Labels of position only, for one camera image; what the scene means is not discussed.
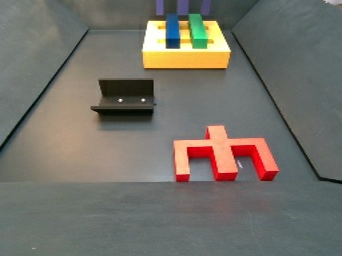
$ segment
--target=purple block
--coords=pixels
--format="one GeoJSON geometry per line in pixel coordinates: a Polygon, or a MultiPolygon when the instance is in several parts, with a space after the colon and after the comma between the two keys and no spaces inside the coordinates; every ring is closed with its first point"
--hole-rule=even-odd
{"type": "Polygon", "coordinates": [[[210,14],[210,5],[212,5],[212,0],[204,0],[202,8],[201,8],[202,15],[209,15],[210,14]]]}
{"type": "Polygon", "coordinates": [[[189,15],[189,0],[178,0],[178,15],[189,15]]]}
{"type": "Polygon", "coordinates": [[[157,0],[157,15],[165,15],[165,0],[157,0]]]}

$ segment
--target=yellow block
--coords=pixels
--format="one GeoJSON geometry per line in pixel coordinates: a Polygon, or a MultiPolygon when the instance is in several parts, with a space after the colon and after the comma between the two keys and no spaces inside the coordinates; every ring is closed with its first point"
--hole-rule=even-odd
{"type": "Polygon", "coordinates": [[[230,47],[217,21],[205,21],[209,48],[193,49],[189,22],[181,21],[181,49],[166,49],[166,22],[149,21],[145,45],[145,68],[154,69],[226,69],[230,47]]]}

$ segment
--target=red toy block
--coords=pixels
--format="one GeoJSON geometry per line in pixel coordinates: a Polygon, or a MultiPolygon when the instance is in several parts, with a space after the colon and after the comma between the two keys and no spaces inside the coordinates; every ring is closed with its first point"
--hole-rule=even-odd
{"type": "Polygon", "coordinates": [[[250,156],[260,180],[272,181],[280,172],[264,138],[230,139],[225,126],[209,126],[205,140],[179,140],[175,148],[175,176],[178,182],[190,180],[189,158],[212,159],[217,181],[234,181],[238,167],[234,157],[250,156]]]}

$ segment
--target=black bracket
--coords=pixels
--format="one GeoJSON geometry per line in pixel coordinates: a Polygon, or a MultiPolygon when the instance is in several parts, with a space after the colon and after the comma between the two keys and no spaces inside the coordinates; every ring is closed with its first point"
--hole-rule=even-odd
{"type": "Polygon", "coordinates": [[[153,79],[99,79],[102,101],[91,109],[101,114],[154,113],[153,79]]]}

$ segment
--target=gray wall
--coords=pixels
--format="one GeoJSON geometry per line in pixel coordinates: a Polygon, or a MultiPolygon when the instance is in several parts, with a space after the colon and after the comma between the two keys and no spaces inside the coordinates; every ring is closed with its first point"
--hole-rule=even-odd
{"type": "MultiPolygon", "coordinates": [[[[155,0],[61,0],[91,29],[145,29],[155,19],[155,0]]],[[[166,1],[166,11],[175,12],[177,0],[166,1]]],[[[258,0],[213,0],[212,17],[232,29],[258,0]]],[[[200,12],[201,0],[191,1],[200,12]]]]}
{"type": "Polygon", "coordinates": [[[0,145],[86,32],[55,0],[0,1],[0,145]]]}
{"type": "Polygon", "coordinates": [[[322,178],[342,180],[342,11],[261,0],[233,31],[322,178]]]}

